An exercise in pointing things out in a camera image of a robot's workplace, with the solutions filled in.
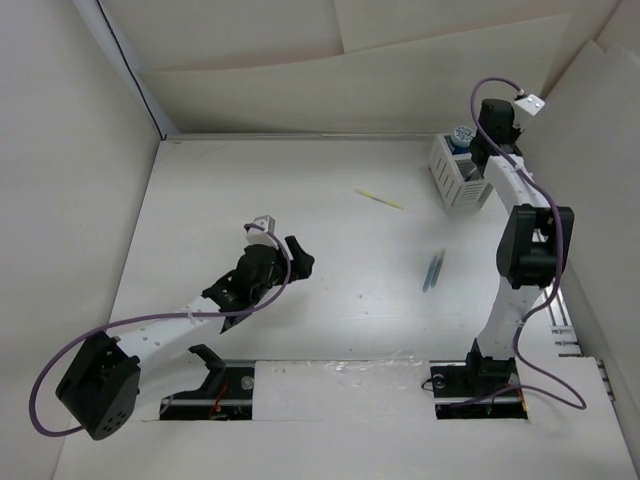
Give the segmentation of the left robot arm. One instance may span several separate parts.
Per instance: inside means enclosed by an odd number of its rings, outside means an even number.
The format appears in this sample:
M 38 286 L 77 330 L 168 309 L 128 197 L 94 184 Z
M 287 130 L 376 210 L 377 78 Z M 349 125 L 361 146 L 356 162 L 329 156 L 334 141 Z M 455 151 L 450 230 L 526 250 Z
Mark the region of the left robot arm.
M 250 399 L 241 380 L 211 348 L 217 336 L 271 304 L 289 284 L 308 279 L 315 259 L 297 239 L 277 242 L 250 230 L 235 268 L 175 313 L 131 319 L 123 333 L 107 329 L 83 335 L 56 388 L 58 400 L 93 440 L 113 435 L 134 411 L 155 400 L 194 394 L 212 400 L 214 415 L 226 417 L 224 401 L 242 408 Z

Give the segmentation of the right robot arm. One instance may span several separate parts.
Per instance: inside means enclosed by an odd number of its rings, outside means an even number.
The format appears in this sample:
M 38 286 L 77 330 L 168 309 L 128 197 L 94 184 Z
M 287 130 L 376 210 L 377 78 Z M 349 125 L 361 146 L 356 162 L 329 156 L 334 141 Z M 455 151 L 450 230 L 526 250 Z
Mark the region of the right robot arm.
M 527 171 L 516 142 L 544 107 L 535 95 L 509 102 L 485 99 L 470 143 L 477 174 L 498 195 L 509 218 L 500 239 L 496 265 L 500 283 L 485 327 L 474 340 L 462 369 L 472 396 L 506 387 L 515 374 L 519 339 L 534 304 L 564 271 L 574 223 L 569 207 L 553 207 Z

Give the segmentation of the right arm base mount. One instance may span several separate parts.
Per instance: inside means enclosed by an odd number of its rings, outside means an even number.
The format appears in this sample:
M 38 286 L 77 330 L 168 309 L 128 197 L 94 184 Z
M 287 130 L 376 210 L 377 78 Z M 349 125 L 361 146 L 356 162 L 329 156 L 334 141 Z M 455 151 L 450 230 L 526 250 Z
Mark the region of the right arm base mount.
M 493 360 L 469 352 L 464 360 L 432 360 L 422 387 L 431 387 L 437 420 L 526 420 L 521 393 L 496 392 L 518 382 L 514 359 Z

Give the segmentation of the yellow pen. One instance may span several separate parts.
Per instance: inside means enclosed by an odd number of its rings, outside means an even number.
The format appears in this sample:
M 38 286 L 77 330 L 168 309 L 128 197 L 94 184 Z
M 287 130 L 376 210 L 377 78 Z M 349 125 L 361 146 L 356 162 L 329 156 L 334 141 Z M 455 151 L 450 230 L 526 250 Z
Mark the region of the yellow pen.
M 384 199 L 384 198 L 382 198 L 380 196 L 377 196 L 377 195 L 375 195 L 375 194 L 373 194 L 373 193 L 371 193 L 369 191 L 356 188 L 356 189 L 354 189 L 354 193 L 356 193 L 357 195 L 362 196 L 364 198 L 370 199 L 372 201 L 375 201 L 375 202 L 384 204 L 386 206 L 389 206 L 391 208 L 395 208 L 395 209 L 398 209 L 398 210 L 404 210 L 404 207 L 401 204 L 399 204 L 397 202 L 394 202 L 394 201 L 391 201 L 391 200 L 388 200 L 388 199 Z

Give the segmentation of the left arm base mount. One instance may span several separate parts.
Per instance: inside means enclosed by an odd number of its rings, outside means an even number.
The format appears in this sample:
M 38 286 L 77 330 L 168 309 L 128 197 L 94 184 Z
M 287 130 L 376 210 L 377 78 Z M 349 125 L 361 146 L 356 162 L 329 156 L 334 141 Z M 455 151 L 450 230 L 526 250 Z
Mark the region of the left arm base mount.
M 253 416 L 255 361 L 225 361 L 208 346 L 189 348 L 187 359 L 198 357 L 206 374 L 197 375 L 197 386 L 183 388 L 162 400 L 163 421 L 249 421 Z

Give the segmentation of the blue patterned tape roll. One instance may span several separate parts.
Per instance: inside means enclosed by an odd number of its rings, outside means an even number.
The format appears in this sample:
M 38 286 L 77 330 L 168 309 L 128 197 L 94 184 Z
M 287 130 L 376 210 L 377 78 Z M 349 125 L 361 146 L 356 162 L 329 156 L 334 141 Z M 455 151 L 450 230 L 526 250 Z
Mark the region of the blue patterned tape roll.
M 470 152 L 470 144 L 475 137 L 475 130 L 466 125 L 456 126 L 446 137 L 453 155 L 463 155 Z

